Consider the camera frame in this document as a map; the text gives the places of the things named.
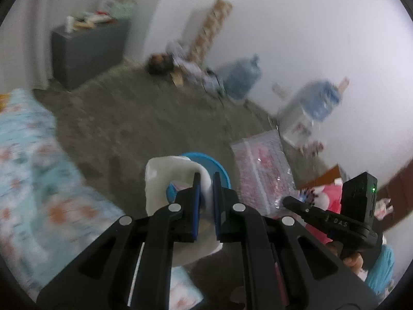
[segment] silver screw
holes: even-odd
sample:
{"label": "silver screw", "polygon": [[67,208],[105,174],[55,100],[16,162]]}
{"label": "silver screw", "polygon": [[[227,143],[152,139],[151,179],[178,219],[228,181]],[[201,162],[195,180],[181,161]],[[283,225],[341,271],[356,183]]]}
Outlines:
{"label": "silver screw", "polygon": [[245,211],[246,207],[242,203],[236,203],[236,204],[233,205],[233,209],[234,209],[234,211],[237,211],[237,212],[243,212],[243,211]]}
{"label": "silver screw", "polygon": [[119,219],[119,224],[122,226],[129,225],[132,222],[132,218],[129,216],[123,216],[121,219]]}
{"label": "silver screw", "polygon": [[292,217],[290,217],[290,216],[285,216],[285,217],[283,217],[283,218],[281,219],[281,221],[282,221],[282,223],[283,223],[285,226],[292,226],[292,225],[294,225],[294,223],[295,223],[294,218],[292,218]]}
{"label": "silver screw", "polygon": [[181,206],[177,203],[173,203],[173,204],[169,205],[168,209],[171,212],[178,212],[178,211],[180,211]]}

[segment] curtain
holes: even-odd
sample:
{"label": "curtain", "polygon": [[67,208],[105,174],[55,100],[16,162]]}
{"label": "curtain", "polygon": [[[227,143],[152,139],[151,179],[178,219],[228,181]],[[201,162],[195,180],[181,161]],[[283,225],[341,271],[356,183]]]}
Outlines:
{"label": "curtain", "polygon": [[47,88],[52,78],[50,31],[67,15],[95,11],[105,0],[16,0],[0,26],[0,93]]}

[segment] concrete floor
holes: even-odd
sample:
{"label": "concrete floor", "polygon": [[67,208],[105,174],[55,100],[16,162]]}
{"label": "concrete floor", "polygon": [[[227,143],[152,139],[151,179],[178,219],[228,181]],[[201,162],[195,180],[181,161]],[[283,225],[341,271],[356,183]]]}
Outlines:
{"label": "concrete floor", "polygon": [[[83,172],[87,184],[139,218],[145,216],[144,169],[152,157],[204,152],[217,159],[238,187],[231,143],[271,129],[267,114],[251,103],[234,105],[196,86],[178,89],[168,77],[153,77],[121,64],[67,92],[56,82],[34,90],[56,117],[57,139]],[[296,183],[320,175],[325,166],[286,146]],[[242,285],[239,244],[188,267],[205,295],[203,309],[243,309],[229,301]]]}

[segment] white cloth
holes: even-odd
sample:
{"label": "white cloth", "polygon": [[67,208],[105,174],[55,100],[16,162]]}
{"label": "white cloth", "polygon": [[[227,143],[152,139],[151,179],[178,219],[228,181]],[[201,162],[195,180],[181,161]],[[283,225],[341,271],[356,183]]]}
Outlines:
{"label": "white cloth", "polygon": [[145,169],[146,212],[153,215],[168,205],[166,189],[172,181],[192,186],[194,174],[201,174],[201,215],[198,239],[194,243],[175,243],[172,266],[182,266],[217,252],[222,244],[216,240],[213,221],[213,190],[208,171],[199,163],[183,156],[156,157],[148,161]]}

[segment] yellow object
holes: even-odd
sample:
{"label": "yellow object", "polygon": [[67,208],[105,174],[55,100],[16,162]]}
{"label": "yellow object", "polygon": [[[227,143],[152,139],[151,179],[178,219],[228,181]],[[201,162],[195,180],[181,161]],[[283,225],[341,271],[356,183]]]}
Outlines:
{"label": "yellow object", "polygon": [[0,112],[2,112],[4,110],[4,108],[6,108],[7,102],[9,101],[9,98],[10,98],[9,93],[0,94]]}

